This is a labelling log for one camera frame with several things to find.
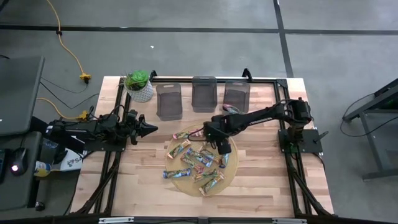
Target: gray concrete floor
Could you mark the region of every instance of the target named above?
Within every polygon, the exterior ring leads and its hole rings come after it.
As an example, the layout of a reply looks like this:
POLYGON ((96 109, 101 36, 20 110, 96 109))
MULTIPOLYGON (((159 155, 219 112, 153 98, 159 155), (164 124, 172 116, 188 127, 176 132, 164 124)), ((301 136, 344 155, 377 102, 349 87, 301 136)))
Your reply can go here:
MULTIPOLYGON (((272 0, 53 0, 64 25, 136 27, 277 28, 272 0)), ((398 29, 393 0, 280 0, 287 29, 398 29)), ((43 0, 13 0, 0 13, 9 24, 51 24, 56 20, 43 0)), ((156 69, 159 75, 238 76, 248 67, 257 77, 286 77, 277 34, 64 32, 64 43, 93 75, 80 95, 48 85, 69 105, 99 92, 102 77, 135 69, 156 69)), ((397 78, 397 36, 288 35, 294 77, 305 80, 315 124, 329 131, 323 140, 326 176, 335 213, 342 217, 396 222, 398 178, 363 182, 376 170, 366 138, 340 133, 341 115, 354 100, 397 78)), ((0 30, 0 54, 43 55, 43 77, 71 90, 81 90, 75 61, 48 31, 0 30)), ((74 110, 58 103, 40 87, 39 96, 55 101, 67 116, 95 105, 93 98, 74 110)), ((58 118, 38 102, 34 114, 58 118)), ((363 133, 357 121, 347 132, 363 133)), ((61 215, 67 209, 77 174, 51 181, 48 210, 29 216, 61 215)))

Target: wooden tabletop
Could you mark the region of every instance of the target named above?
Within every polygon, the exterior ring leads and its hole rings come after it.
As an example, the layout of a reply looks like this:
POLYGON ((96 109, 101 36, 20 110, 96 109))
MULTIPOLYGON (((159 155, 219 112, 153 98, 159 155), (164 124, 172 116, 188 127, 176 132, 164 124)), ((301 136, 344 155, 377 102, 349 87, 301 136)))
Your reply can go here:
MULTIPOLYGON (((115 104, 120 77, 104 77, 96 115, 109 113, 115 104)), ((302 78, 288 78, 290 97, 307 100, 302 78)), ((292 217, 292 200, 284 155, 277 139, 278 121, 247 128, 234 137, 238 147, 239 167, 231 185, 218 195, 192 197, 180 192, 162 177, 165 154, 173 133, 220 114, 224 84, 218 84, 218 106, 214 113, 194 113, 191 106, 192 84, 181 83, 183 118, 161 121, 156 115, 157 97, 147 103, 132 102, 130 109, 145 114, 146 121, 159 130, 133 146, 127 142, 122 154, 112 215, 167 217, 292 217)), ((251 84, 249 112, 275 103, 270 84, 251 84)), ((104 152, 95 152, 84 160, 71 211, 78 210, 97 188, 104 152)), ((318 201, 333 212, 325 172, 312 154, 302 154, 307 185, 318 201)), ((302 193, 296 186, 300 208, 302 193)))

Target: potted plant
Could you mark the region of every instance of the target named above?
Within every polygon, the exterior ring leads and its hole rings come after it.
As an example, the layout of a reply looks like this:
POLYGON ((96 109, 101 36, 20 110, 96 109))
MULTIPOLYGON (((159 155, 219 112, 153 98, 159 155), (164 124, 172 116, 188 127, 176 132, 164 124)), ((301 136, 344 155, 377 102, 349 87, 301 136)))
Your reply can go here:
POLYGON ((152 98, 154 90, 149 81, 149 74, 143 70, 136 70, 127 74, 124 87, 135 102, 143 103, 152 98))

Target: white patterned pot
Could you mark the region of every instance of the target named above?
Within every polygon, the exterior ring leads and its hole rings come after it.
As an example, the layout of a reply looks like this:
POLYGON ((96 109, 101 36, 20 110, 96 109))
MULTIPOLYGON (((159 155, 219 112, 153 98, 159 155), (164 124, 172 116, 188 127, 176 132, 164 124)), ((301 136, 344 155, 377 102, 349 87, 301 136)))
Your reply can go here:
POLYGON ((126 86, 124 87, 126 88, 127 92, 130 94, 131 99, 138 103, 145 103, 149 101, 154 95, 154 89, 152 88, 150 81, 148 81, 147 85, 139 91, 132 91, 127 89, 126 86))

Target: succulent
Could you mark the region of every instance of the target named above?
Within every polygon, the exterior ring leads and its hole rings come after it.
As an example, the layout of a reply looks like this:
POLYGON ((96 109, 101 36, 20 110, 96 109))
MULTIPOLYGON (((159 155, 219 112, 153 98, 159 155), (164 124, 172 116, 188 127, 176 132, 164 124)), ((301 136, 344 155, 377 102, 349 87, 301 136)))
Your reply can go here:
POLYGON ((147 85, 148 79, 148 72, 136 70, 133 73, 127 74, 127 77, 124 80, 124 85, 128 90, 138 91, 147 85))

